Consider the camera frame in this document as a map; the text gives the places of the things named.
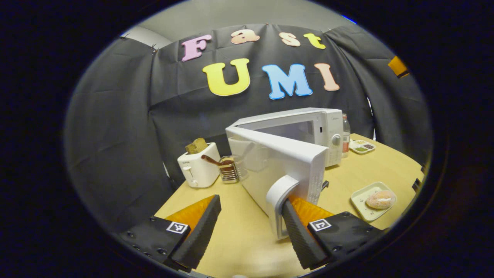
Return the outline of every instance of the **bun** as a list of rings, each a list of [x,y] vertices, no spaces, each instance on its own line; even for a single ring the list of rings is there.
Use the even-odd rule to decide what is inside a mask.
[[[387,209],[394,205],[396,196],[389,190],[376,192],[366,200],[367,206],[375,209]]]

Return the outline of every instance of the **plastic bottle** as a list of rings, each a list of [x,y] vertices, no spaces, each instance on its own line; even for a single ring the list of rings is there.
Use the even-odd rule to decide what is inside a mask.
[[[348,144],[350,143],[350,123],[346,114],[343,114],[343,155],[348,157]]]

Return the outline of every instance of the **microwave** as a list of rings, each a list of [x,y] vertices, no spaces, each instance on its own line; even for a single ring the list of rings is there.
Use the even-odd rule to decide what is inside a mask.
[[[343,113],[339,109],[301,108],[242,118],[231,126],[327,147],[325,166],[341,162]]]

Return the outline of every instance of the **table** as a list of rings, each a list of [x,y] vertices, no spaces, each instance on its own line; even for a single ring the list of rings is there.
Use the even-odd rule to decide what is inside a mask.
[[[423,179],[421,166],[369,138],[358,134],[350,138],[371,142],[376,149],[366,154],[350,150],[339,165],[327,167],[324,178],[329,181],[329,187],[321,192],[318,205],[334,214],[348,211],[358,216],[350,201],[352,193],[373,182],[383,182],[393,190],[398,202],[370,224],[387,228],[415,197],[412,185],[415,179]],[[208,188],[192,188],[185,182],[155,216],[165,218],[213,194],[219,194],[222,210],[196,272],[217,278],[293,277],[310,272],[301,267],[289,238],[276,241],[268,217],[240,183],[223,184],[218,178]]]

